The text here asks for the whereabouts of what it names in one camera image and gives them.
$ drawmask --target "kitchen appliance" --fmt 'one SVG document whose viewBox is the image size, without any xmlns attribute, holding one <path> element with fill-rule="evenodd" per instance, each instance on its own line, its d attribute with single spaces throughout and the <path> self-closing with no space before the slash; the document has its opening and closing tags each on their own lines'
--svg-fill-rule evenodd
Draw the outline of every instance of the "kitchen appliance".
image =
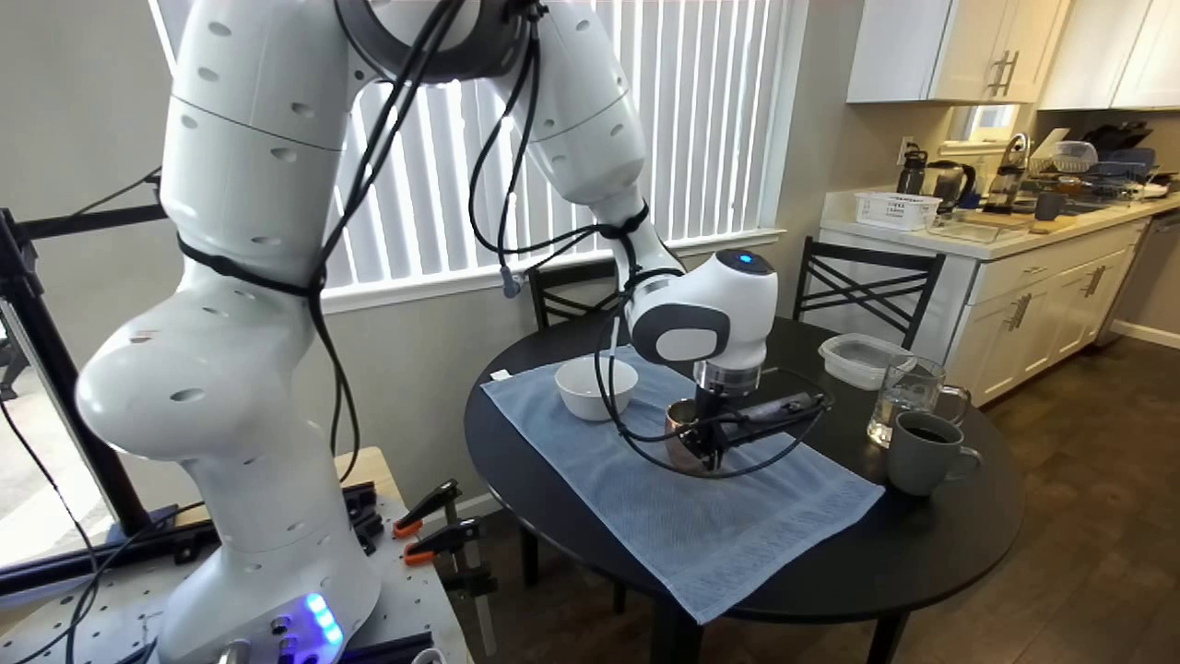
<svg viewBox="0 0 1180 664">
<path fill-rule="evenodd" d="M 942 199 L 942 214 L 953 214 L 957 208 L 978 208 L 975 166 L 943 160 L 927 162 L 921 193 Z"/>
<path fill-rule="evenodd" d="M 927 162 L 930 154 L 921 146 L 906 146 L 901 176 L 898 176 L 898 193 L 921 193 L 927 183 Z"/>
<path fill-rule="evenodd" d="M 1027 182 L 1027 160 L 1029 160 L 1027 138 L 1008 139 L 1001 171 L 996 171 L 989 194 L 986 194 L 989 214 L 1016 209 L 1022 182 Z"/>
</svg>

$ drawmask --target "floor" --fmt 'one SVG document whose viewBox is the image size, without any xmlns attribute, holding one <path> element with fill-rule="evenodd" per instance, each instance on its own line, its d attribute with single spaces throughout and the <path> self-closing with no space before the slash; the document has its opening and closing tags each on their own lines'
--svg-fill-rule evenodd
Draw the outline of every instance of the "floor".
<svg viewBox="0 0 1180 664">
<path fill-rule="evenodd" d="M 989 407 L 1027 467 L 1016 554 L 968 594 L 913 615 L 901 664 L 1174 664 L 1180 659 L 1180 350 L 1117 340 Z M 525 585 L 517 527 L 485 524 L 497 654 L 490 664 L 647 659 L 651 606 L 555 548 Z M 860 664 L 870 623 L 795 628 L 723 620 L 709 664 Z"/>
</svg>

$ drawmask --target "cup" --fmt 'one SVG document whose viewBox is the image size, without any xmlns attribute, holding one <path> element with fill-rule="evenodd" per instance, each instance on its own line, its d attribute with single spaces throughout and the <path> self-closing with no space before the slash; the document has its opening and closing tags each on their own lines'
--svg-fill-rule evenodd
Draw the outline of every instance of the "cup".
<svg viewBox="0 0 1180 664">
<path fill-rule="evenodd" d="M 886 370 L 868 436 L 877 446 L 888 446 L 901 412 L 933 412 L 942 419 L 963 425 L 972 392 L 943 383 L 930 364 L 906 359 Z"/>
<path fill-rule="evenodd" d="M 986 452 L 963 442 L 963 428 L 933 412 L 901 412 L 886 452 L 886 474 L 905 494 L 933 494 L 942 483 L 981 467 Z"/>
</svg>

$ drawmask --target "metal frame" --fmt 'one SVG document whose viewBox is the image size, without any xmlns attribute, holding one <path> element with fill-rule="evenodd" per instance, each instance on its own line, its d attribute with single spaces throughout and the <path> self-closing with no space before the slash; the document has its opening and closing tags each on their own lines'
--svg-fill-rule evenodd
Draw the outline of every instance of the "metal frame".
<svg viewBox="0 0 1180 664">
<path fill-rule="evenodd" d="M 116 229 L 116 225 L 141 225 L 141 221 L 158 221 L 165 219 L 162 208 L 127 208 L 127 209 L 104 209 L 104 214 L 74 214 L 74 219 L 45 219 L 45 221 L 15 221 L 7 208 L 0 208 L 0 299 L 10 302 L 15 318 L 24 321 L 34 355 L 40 359 L 45 370 L 45 388 L 56 396 L 62 407 L 61 412 L 66 418 L 66 428 L 78 440 L 83 458 L 94 466 L 95 483 L 104 486 L 119 540 L 141 540 L 152 532 L 162 532 L 165 524 L 154 524 L 152 513 L 144 508 L 133 478 L 127 474 L 119 452 L 87 428 L 83 412 L 74 409 L 74 383 L 78 383 L 78 364 L 40 299 L 40 280 L 34 273 L 34 238 L 50 237 L 74 237 L 74 233 L 95 233 L 95 229 Z M 56 580 L 69 580 L 94 567 L 94 554 L 66 554 L 66 558 L 50 558 L 34 565 L 15 565 L 0 567 L 0 594 L 7 590 L 25 590 Z"/>
<path fill-rule="evenodd" d="M 888 278 L 854 280 L 850 267 L 883 267 Z M 898 328 L 905 347 L 916 347 L 942 268 L 943 256 L 894 256 L 808 237 L 795 321 L 808 308 L 860 306 Z"/>
</svg>

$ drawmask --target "white cabinet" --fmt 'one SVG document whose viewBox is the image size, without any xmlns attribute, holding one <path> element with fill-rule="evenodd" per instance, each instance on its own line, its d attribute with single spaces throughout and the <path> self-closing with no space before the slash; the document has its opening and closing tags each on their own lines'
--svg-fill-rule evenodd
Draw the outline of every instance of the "white cabinet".
<svg viewBox="0 0 1180 664">
<path fill-rule="evenodd" d="M 1051 318 L 1048 318 L 1048 332 L 1045 332 L 1045 355 L 1048 359 L 1069 359 L 1082 347 L 1090 347 L 1104 321 L 1106 308 L 1117 296 L 1123 278 L 1133 267 L 1133 248 L 1117 248 L 1096 262 L 1082 262 L 1075 268 L 1065 268 L 1051 290 Z"/>
<path fill-rule="evenodd" d="M 1065 11 L 1069 0 L 868 0 L 850 101 L 1034 102 Z"/>
<path fill-rule="evenodd" d="M 948 379 L 963 383 L 975 402 L 994 402 L 1027 379 L 1029 347 L 1045 318 L 1045 289 L 1022 289 L 981 306 L 972 306 Z"/>
<path fill-rule="evenodd" d="M 1125 219 L 1112 229 L 1045 238 L 1008 256 L 948 251 L 916 355 L 943 370 L 953 383 L 963 383 L 975 402 L 994 402 L 1065 361 L 1106 323 L 1146 219 L 1150 214 Z M 850 221 L 825 221 L 819 237 L 877 251 L 933 251 L 916 237 L 877 237 Z M 835 332 L 886 332 L 854 306 L 835 308 L 819 323 Z"/>
<path fill-rule="evenodd" d="M 1156 0 L 1114 107 L 1180 107 L 1180 0 Z"/>
<path fill-rule="evenodd" d="M 1039 107 L 1180 107 L 1180 0 L 1075 0 Z"/>
<path fill-rule="evenodd" d="M 948 379 L 978 402 L 994 402 L 1090 347 L 1129 273 L 1139 233 L 1144 221 L 1133 221 L 986 262 L 948 355 Z"/>
</svg>

